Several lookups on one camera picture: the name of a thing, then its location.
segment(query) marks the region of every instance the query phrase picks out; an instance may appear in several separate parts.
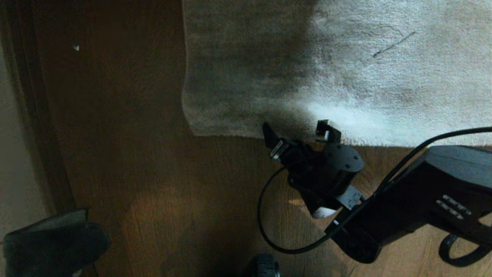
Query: wooden floor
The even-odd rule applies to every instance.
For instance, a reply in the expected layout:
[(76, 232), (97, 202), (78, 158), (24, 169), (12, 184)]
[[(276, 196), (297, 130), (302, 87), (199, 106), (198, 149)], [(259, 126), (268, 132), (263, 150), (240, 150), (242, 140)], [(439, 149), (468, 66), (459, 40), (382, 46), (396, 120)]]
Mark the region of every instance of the wooden floor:
[[(301, 255), (274, 252), (255, 221), (260, 189), (277, 168), (264, 143), (194, 137), (183, 116), (181, 1), (44, 0), (32, 10), (72, 193), (113, 240), (96, 263), (99, 276), (235, 276), (265, 251), (287, 277), (492, 276), (490, 255), (463, 269), (442, 262), (446, 234), (430, 226), (385, 247), (370, 265), (331, 241)], [(367, 196), (408, 152), (357, 149), (366, 167), (354, 185)], [(267, 232), (281, 245), (312, 242), (329, 223), (306, 215), (285, 176), (265, 201)], [(456, 252), (472, 248), (463, 242)]]

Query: fluffy white carpet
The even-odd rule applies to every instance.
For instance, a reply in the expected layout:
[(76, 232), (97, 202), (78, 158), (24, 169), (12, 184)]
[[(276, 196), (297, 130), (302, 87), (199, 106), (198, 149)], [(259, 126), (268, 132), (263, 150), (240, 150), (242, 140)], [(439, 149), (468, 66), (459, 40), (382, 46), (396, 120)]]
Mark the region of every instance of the fluffy white carpet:
[[(184, 0), (196, 135), (415, 146), (492, 125), (490, 0)], [(491, 134), (443, 143), (492, 144)]]

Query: wire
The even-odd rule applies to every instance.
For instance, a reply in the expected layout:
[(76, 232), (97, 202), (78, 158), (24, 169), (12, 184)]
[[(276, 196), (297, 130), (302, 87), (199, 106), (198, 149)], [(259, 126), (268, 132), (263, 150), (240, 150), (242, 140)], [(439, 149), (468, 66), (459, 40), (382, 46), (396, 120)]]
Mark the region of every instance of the wire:
[(263, 239), (267, 242), (269, 246), (271, 246), (273, 249), (284, 253), (284, 254), (301, 254), (310, 250), (315, 249), (316, 247), (320, 246), (323, 242), (329, 240), (334, 234), (336, 234), (340, 229), (342, 229), (354, 216), (356, 216), (365, 206), (367, 206), (369, 203), (373, 202), (375, 199), (375, 196), (379, 194), (380, 192), (383, 191), (383, 189), (389, 184), (389, 181), (391, 178), (410, 160), (412, 159), (418, 152), (420, 152), (422, 149), (424, 149), (426, 146), (429, 144), (440, 140), (440, 139), (446, 139), (450, 137), (456, 137), (456, 136), (462, 136), (462, 135), (468, 135), (468, 134), (477, 134), (477, 133), (489, 133), (492, 132), (492, 127), (482, 127), (482, 128), (473, 128), (473, 129), (465, 129), (465, 130), (459, 130), (459, 131), (454, 131), (450, 133), (445, 133), (442, 135), (438, 135), (436, 137), (430, 138), (426, 140), (425, 142), (421, 143), (419, 146), (415, 147), (410, 153), (408, 153), (383, 179), (381, 184), (379, 185), (378, 189), (376, 189), (376, 192), (373, 194), (372, 197), (370, 197), (367, 201), (363, 199), (363, 202), (355, 206), (352, 210), (352, 212), (342, 221), (340, 222), (337, 227), (335, 227), (331, 232), (327, 233), (326, 235), (322, 236), (320, 239), (317, 241), (309, 244), (308, 246), (302, 247), (302, 248), (297, 248), (297, 249), (286, 249), (283, 247), (280, 247), (276, 245), (273, 241), (271, 241), (267, 234), (265, 233), (265, 230), (263, 229), (263, 224), (261, 223), (261, 203), (263, 202), (263, 196), (265, 195), (265, 192), (267, 188), (270, 186), (272, 183), (273, 179), (282, 173), (284, 170), (291, 168), (294, 165), (306, 162), (310, 159), (313, 159), (318, 156), (312, 156), (307, 159), (297, 161), (295, 163), (292, 163), (288, 166), (284, 166), (281, 169), (279, 169), (277, 172), (275, 172), (270, 179), (268, 179), (267, 183), (263, 187), (260, 197), (258, 199), (258, 207), (257, 207), (257, 221), (258, 221), (258, 227), (260, 229), (260, 233), (263, 237)]

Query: wall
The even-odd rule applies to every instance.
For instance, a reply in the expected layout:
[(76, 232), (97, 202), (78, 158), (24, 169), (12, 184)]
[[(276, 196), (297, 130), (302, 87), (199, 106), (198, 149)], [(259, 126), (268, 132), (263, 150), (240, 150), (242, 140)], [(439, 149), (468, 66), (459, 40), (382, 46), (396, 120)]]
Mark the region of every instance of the wall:
[[(0, 46), (0, 240), (46, 216)], [(0, 276), (4, 266), (0, 258)]]

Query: wheel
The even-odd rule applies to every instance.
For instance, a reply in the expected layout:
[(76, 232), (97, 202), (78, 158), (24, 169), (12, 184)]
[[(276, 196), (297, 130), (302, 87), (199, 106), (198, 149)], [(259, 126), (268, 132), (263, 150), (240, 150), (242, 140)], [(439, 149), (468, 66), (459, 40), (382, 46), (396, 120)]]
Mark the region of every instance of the wheel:
[(256, 256), (255, 277), (281, 277), (278, 263), (274, 261), (273, 255), (264, 253)]

